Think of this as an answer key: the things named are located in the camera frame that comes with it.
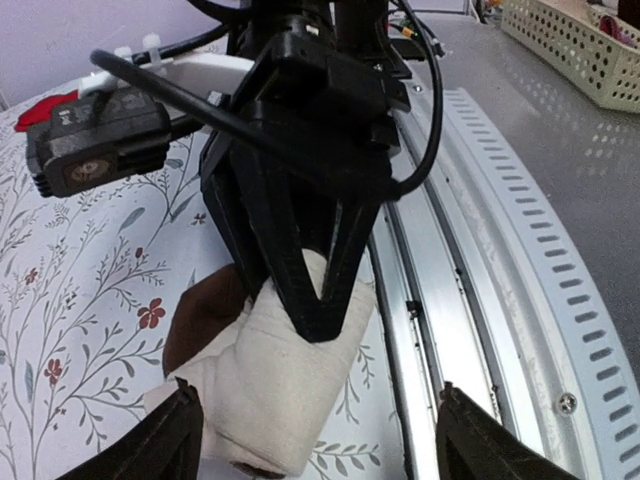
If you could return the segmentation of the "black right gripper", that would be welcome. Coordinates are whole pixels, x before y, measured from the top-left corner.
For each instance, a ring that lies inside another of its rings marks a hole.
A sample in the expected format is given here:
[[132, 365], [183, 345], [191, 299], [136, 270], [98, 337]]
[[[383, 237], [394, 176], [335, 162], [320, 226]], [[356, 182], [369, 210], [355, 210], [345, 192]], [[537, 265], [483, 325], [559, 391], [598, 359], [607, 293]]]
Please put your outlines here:
[[210, 139], [200, 154], [203, 199], [246, 292], [256, 298], [271, 279], [296, 332], [320, 343], [325, 322], [290, 193], [298, 202], [404, 196], [391, 173], [399, 140], [390, 112], [408, 110], [407, 91], [393, 76], [291, 31], [256, 45], [233, 34], [227, 51], [254, 61], [227, 106], [292, 148], [296, 160]]

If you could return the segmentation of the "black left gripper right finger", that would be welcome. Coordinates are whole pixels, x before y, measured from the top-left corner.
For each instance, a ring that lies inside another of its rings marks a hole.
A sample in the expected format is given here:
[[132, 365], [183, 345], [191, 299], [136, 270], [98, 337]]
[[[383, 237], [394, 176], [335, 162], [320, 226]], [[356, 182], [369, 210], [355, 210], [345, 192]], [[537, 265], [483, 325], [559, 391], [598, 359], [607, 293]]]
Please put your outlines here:
[[442, 479], [572, 480], [516, 439], [461, 389], [440, 392], [436, 450]]

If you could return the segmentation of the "cream and brown striped sock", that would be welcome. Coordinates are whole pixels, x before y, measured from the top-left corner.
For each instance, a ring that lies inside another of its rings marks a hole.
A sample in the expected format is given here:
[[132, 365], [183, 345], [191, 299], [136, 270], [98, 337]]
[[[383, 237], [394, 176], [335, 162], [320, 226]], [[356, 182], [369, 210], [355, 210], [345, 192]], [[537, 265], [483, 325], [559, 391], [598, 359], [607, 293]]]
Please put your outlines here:
[[186, 380], [198, 393], [201, 456], [247, 475], [302, 474], [351, 370], [375, 306], [357, 282], [339, 336], [309, 343], [295, 330], [267, 280], [257, 298], [234, 265], [188, 288], [177, 304], [163, 351], [162, 385], [143, 397], [152, 411]]

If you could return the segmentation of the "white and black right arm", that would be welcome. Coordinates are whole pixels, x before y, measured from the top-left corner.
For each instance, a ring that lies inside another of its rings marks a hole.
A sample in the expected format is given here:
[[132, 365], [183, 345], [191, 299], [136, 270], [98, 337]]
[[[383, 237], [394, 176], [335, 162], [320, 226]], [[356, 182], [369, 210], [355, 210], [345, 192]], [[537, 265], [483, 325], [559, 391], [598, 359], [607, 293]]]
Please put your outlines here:
[[272, 280], [297, 333], [342, 330], [381, 205], [398, 196], [393, 119], [410, 71], [384, 1], [250, 1], [227, 50], [253, 67], [225, 109], [280, 139], [297, 167], [226, 133], [199, 165], [204, 203], [251, 296]]

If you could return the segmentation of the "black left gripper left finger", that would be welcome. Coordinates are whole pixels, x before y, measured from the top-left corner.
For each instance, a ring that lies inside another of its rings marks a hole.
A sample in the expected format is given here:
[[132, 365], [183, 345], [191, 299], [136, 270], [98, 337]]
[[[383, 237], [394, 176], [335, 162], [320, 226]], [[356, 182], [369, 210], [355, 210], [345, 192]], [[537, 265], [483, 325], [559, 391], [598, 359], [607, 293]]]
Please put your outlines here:
[[109, 448], [61, 475], [60, 480], [147, 480], [198, 477], [203, 410], [185, 380]]

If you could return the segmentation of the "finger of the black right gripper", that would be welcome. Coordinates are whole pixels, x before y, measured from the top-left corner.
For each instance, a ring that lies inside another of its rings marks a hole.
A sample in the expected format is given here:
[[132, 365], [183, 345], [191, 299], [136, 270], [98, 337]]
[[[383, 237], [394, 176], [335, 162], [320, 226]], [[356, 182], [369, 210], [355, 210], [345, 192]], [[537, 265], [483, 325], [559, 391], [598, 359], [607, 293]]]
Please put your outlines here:
[[382, 203], [339, 201], [322, 285], [320, 340], [341, 333], [359, 265]]

